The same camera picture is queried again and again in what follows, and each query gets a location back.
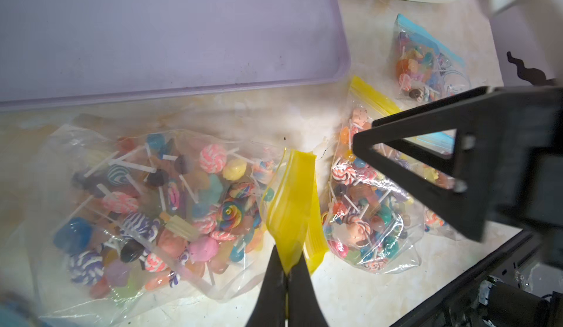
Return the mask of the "purple plastic tray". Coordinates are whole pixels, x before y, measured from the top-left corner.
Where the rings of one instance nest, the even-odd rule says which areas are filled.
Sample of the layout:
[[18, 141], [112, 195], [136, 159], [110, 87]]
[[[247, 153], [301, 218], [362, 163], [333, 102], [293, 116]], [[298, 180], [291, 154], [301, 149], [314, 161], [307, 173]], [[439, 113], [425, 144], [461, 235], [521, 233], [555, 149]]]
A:
[[343, 78], [338, 0], [1, 0], [1, 109]]

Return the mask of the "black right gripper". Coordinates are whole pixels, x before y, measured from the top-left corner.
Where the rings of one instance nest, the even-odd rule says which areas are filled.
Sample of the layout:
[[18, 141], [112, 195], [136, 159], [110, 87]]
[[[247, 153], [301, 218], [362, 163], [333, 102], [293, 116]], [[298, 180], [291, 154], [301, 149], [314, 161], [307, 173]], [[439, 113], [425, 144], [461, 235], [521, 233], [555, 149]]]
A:
[[[453, 129], [443, 155], [411, 138]], [[454, 179], [443, 189], [381, 155], [384, 144]], [[494, 221], [538, 233], [562, 266], [562, 88], [480, 87], [376, 120], [353, 152], [470, 240]]]

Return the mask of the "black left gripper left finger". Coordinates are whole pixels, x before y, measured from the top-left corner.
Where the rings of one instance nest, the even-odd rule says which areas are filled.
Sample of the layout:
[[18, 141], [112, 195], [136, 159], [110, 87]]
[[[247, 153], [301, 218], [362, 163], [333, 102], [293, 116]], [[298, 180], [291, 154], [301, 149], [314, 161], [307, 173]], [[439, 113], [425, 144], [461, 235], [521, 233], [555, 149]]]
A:
[[287, 277], [274, 246], [255, 307], [247, 327], [286, 326]]

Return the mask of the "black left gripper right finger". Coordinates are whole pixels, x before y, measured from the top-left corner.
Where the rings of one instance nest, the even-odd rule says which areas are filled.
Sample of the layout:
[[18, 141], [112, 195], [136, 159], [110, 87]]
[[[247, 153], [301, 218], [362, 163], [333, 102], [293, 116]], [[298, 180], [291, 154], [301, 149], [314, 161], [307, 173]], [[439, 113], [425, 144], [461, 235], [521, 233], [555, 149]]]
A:
[[287, 321], [289, 326], [328, 325], [316, 298], [303, 255], [287, 276]]

